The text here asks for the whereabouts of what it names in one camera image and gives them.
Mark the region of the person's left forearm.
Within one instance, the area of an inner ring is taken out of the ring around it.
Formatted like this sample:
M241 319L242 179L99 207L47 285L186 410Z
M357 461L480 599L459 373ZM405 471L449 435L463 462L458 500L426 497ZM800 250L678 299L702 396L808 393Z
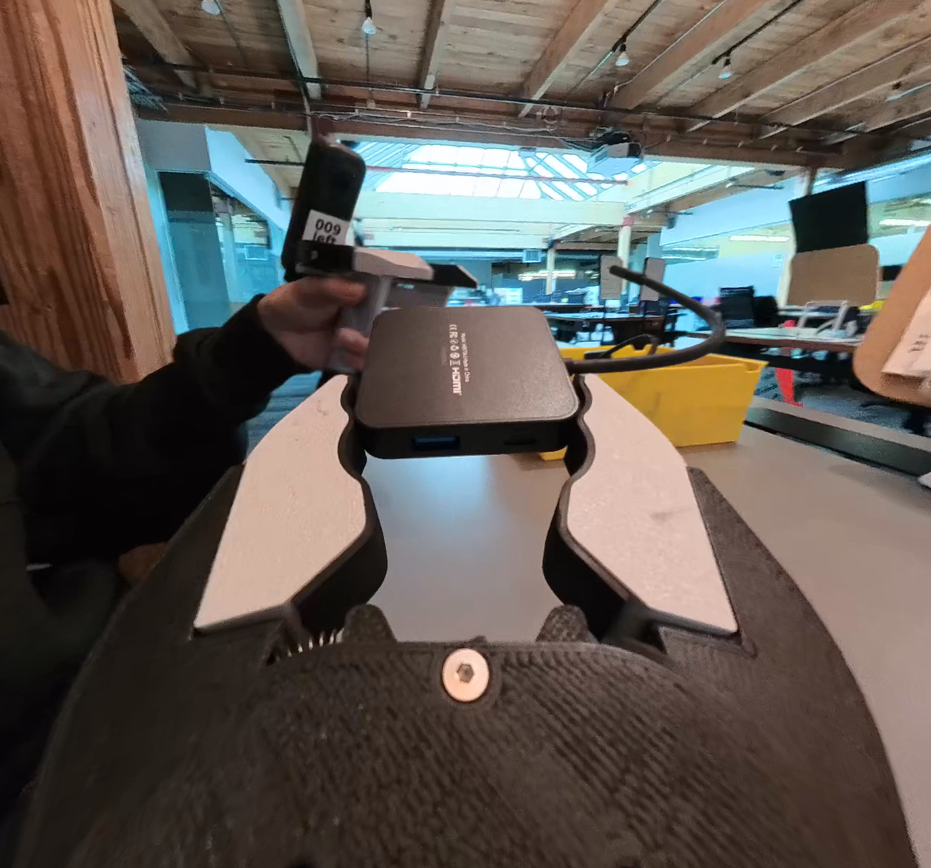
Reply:
M243 458L245 424L305 370L258 296L182 334L171 361L117 384L2 333L2 567L120 559L166 543Z

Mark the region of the wooden work table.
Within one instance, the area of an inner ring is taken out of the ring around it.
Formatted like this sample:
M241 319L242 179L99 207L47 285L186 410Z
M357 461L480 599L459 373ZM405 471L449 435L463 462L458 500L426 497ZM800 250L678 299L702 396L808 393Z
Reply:
M860 336L801 328L727 329L717 354L763 362L777 369L847 380Z

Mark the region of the black computer monitor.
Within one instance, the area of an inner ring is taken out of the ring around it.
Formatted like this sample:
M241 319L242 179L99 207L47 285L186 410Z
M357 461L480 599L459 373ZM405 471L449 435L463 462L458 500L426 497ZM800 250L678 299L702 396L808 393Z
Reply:
M868 242L867 185L864 181L790 200L788 208L796 254Z

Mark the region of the person's left hand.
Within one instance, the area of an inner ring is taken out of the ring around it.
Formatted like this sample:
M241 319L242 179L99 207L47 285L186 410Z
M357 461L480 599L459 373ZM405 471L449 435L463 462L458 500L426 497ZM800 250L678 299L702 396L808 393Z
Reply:
M329 368L332 355L352 371L365 363L369 340L339 325L342 312L367 297L366 287L338 277L306 277L285 284L259 300L257 315L265 331L300 367Z

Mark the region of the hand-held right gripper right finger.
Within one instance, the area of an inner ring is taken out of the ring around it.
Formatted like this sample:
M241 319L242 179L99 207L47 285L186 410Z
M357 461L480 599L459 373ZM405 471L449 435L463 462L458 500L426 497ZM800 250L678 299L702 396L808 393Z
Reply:
M544 577L596 639L671 627L730 638L739 625L684 459L600 376L579 412L544 548Z

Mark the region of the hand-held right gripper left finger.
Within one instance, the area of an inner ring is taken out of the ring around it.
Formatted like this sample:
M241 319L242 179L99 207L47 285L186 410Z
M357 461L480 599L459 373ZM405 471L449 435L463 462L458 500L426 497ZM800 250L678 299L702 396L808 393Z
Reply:
M278 622L287 639L343 639L378 592L387 550L351 412L355 383L335 376L248 456L193 630Z

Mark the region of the wooden pillar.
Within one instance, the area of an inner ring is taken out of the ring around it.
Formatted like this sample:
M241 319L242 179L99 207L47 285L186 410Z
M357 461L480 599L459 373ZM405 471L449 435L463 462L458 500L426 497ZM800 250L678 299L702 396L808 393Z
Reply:
M1 0L2 328L133 382L175 340L111 0Z

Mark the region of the cardboard document stand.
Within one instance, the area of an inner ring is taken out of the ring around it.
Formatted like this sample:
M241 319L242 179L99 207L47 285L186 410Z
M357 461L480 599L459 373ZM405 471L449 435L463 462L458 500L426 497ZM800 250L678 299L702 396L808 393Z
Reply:
M789 266L787 304L802 309L796 329L803 330L822 307L834 311L821 327L840 330L854 307L878 298L881 266L871 244L796 253Z
M895 280L854 355L857 379L871 392L930 408L930 232Z

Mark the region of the black usb hub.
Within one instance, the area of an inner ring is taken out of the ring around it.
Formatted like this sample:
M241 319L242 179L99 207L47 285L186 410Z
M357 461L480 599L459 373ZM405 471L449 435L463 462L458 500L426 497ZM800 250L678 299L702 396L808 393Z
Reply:
M497 456L564 448L578 409L542 312L414 307L375 319L354 420L374 458Z

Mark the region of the yellow plastic bin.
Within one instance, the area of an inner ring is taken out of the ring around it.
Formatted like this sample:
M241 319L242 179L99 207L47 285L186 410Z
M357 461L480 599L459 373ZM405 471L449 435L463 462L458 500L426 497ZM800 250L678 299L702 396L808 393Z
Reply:
M671 352L649 357L654 369L600 374L626 401L592 407L577 420L596 443L636 450L679 448L738 441L764 363L711 353L687 363L669 362Z

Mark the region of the ceiling projector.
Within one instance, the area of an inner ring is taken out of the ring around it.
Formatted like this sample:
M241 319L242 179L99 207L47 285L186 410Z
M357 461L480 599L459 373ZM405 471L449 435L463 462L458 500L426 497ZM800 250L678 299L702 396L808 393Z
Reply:
M619 141L602 144L588 154L587 171L589 175L616 176L635 171L642 165L642 145L636 141Z

